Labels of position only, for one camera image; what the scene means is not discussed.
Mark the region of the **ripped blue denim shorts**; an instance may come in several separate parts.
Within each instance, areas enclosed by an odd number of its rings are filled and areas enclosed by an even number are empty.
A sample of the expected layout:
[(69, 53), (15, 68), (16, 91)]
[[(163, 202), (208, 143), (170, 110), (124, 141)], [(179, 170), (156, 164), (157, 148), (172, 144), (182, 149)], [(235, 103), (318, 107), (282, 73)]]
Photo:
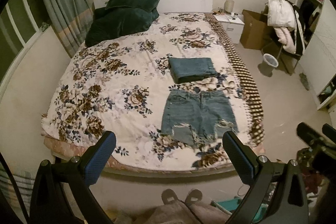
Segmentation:
[(238, 126), (230, 99), (223, 91), (170, 92), (162, 116), (162, 135), (197, 147), (217, 141), (226, 132), (238, 133)]

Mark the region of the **floral bed blanket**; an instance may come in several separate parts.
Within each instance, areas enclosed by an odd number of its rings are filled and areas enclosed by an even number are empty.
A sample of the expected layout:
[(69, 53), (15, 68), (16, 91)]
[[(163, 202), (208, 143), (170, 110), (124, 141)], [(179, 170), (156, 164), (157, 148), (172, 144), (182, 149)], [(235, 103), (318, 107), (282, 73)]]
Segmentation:
[[(169, 58), (212, 60), (217, 75), (176, 84)], [(223, 26), (211, 14), (161, 14), (145, 32), (81, 46), (42, 118), (44, 144), (54, 154), (82, 155), (104, 131), (115, 133), (108, 168), (136, 173), (193, 173), (231, 166), (222, 138), (191, 147), (161, 134), (166, 100), (174, 89), (223, 91), (238, 138), (263, 149), (263, 108), (256, 83)]]

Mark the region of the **beige cylindrical lamp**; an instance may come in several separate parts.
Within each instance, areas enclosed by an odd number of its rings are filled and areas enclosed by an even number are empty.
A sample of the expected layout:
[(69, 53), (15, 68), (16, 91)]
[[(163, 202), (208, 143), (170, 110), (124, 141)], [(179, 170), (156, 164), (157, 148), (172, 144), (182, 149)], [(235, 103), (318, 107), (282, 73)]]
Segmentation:
[(234, 9), (235, 2), (233, 0), (226, 0), (224, 2), (223, 10), (226, 14), (231, 14)]

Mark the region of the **dark green velvet blanket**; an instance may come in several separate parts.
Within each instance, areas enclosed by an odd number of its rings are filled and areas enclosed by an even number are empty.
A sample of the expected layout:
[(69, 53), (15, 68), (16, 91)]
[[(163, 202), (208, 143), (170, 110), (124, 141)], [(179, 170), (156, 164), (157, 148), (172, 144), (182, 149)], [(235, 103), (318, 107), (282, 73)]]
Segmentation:
[(158, 4), (159, 0), (109, 0), (94, 10), (85, 46), (147, 31), (159, 17)]

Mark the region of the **window with white frame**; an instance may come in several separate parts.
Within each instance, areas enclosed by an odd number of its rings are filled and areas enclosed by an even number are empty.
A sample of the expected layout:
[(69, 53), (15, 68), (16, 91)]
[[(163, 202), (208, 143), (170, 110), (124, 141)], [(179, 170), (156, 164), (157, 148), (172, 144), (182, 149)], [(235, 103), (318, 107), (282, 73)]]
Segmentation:
[(1, 96), (19, 63), (50, 25), (43, 0), (9, 0), (1, 11)]

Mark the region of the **white nightstand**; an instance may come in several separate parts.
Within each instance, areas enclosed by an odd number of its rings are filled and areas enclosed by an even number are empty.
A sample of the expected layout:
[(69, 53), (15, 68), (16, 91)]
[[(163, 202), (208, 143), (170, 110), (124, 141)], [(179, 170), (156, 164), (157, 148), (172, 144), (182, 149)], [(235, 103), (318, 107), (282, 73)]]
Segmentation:
[(223, 26), (232, 42), (234, 44), (240, 43), (240, 38), (244, 29), (244, 22), (239, 18), (239, 15), (218, 14), (214, 15), (214, 17)]

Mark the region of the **white puffer jacket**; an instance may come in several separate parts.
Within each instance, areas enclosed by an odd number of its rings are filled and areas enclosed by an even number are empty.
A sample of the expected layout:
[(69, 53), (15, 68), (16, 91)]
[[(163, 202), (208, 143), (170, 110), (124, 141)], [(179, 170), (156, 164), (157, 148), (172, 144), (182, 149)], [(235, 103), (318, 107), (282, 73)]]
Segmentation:
[(295, 27), (293, 6), (286, 0), (268, 0), (268, 26)]

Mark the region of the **black garment white stripes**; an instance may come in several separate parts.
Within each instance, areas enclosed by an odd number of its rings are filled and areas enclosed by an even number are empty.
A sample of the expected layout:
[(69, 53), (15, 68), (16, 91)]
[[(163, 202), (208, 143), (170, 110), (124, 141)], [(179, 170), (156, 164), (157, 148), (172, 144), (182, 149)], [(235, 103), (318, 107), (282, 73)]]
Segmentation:
[(300, 18), (299, 18), (299, 13), (298, 13), (298, 7), (288, 1), (292, 6), (293, 6), (293, 11), (295, 15), (295, 27), (294, 28), (288, 28), (290, 30), (290, 34), (292, 36), (292, 39), (294, 41), (294, 45), (296, 47), (296, 55), (303, 55), (306, 50), (306, 45), (305, 45), (305, 39), (303, 36), (303, 26), (301, 24)]

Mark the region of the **grey slipper pair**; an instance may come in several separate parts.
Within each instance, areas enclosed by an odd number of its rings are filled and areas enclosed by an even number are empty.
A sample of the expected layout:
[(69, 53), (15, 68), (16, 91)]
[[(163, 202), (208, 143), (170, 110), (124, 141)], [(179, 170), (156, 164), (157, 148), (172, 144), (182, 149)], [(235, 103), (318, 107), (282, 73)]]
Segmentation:
[(310, 90), (310, 86), (309, 86), (309, 81), (307, 80), (307, 77), (304, 73), (300, 73), (299, 74), (299, 77), (300, 77), (300, 81), (303, 85), (303, 87), (306, 89), (306, 90)]

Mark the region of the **brown cardboard box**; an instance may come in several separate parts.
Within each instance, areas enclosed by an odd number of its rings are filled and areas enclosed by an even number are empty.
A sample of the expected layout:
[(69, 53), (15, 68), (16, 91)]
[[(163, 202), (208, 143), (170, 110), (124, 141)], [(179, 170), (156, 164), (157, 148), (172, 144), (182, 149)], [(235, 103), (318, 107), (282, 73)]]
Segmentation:
[(244, 28), (240, 43), (246, 49), (261, 50), (273, 30), (267, 24), (267, 16), (249, 10), (243, 10), (242, 15), (244, 16)]

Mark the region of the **wooden chair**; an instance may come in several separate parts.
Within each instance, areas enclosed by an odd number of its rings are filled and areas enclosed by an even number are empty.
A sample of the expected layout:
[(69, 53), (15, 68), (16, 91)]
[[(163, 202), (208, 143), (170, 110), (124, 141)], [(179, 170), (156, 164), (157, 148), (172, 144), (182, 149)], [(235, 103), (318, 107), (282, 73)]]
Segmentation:
[(301, 55), (291, 54), (283, 49), (283, 44), (270, 40), (266, 45), (261, 49), (261, 53), (269, 53), (272, 56), (276, 57), (279, 63), (281, 63), (289, 75), (295, 73), (295, 69), (298, 65)]

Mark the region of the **white wardrobe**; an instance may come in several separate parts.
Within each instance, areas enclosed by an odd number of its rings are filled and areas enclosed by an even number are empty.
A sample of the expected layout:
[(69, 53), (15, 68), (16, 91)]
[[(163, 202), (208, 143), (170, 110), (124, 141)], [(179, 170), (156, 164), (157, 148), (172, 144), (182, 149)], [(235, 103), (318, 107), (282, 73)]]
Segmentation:
[(310, 1), (315, 10), (306, 28), (306, 50), (295, 72), (304, 73), (309, 81), (318, 110), (335, 101), (335, 8), (330, 0), (295, 0), (295, 4)]

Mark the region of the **pink jacket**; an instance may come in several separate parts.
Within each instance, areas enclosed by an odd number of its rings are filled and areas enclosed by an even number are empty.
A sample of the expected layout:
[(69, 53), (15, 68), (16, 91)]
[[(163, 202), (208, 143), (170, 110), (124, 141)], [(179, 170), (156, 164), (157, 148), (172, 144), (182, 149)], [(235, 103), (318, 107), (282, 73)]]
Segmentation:
[(278, 41), (282, 44), (283, 50), (288, 53), (295, 54), (296, 47), (290, 34), (290, 30), (286, 27), (275, 27), (274, 30), (278, 37)]

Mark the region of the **white mesh waste bin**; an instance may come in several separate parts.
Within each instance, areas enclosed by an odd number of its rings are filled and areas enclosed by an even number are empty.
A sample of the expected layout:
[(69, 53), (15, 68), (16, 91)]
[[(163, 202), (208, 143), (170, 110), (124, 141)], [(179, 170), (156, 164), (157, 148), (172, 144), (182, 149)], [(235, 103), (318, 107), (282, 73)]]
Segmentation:
[(258, 69), (262, 75), (267, 77), (271, 77), (273, 70), (278, 67), (278, 60), (270, 55), (269, 53), (265, 53), (262, 56), (262, 62), (258, 65)]

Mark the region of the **folded dark blue jeans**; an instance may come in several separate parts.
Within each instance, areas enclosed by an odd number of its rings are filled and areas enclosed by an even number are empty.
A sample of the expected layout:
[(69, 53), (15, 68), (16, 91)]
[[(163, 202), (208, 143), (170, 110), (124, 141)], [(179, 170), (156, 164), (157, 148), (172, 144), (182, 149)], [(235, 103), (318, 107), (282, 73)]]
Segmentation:
[(215, 77), (217, 71), (208, 57), (200, 58), (169, 58), (171, 76), (176, 84), (201, 81)]

